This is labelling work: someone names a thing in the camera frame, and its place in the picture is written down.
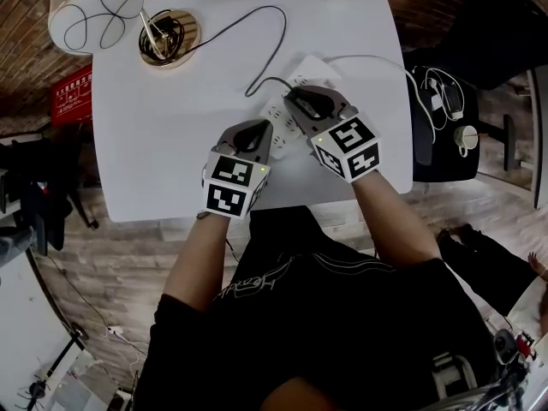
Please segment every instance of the white wall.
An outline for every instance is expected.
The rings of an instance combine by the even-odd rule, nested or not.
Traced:
[[[69,343],[61,324],[34,276],[27,256],[21,254],[0,268],[0,404],[8,411],[26,406],[17,396],[34,382],[34,374],[51,367]],[[74,362],[80,349],[74,345],[48,382],[52,390]],[[52,392],[46,391],[46,405]]]

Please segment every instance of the red box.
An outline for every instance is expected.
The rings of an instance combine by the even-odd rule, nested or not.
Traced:
[[[92,121],[92,65],[57,82],[50,89],[51,126]]]

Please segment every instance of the hand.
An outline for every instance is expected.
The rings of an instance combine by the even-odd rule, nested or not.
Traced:
[[[537,254],[529,253],[529,255],[527,256],[527,261],[531,265],[531,269],[542,277],[544,272],[546,271],[546,268],[537,259]]]

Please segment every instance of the black t-shirt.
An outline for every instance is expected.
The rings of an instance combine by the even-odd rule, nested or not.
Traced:
[[[441,260],[396,269],[331,242],[244,255],[206,313],[164,295],[135,409],[256,410],[295,377],[340,409],[419,409],[438,399],[444,352],[492,381],[492,336]]]

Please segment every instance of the brick wall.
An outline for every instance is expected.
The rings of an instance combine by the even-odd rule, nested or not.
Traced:
[[[403,46],[431,45],[463,0],[389,0]],[[548,0],[533,0],[543,10]],[[49,121],[48,89],[89,62],[58,50],[47,32],[49,0],[0,0],[0,135]]]

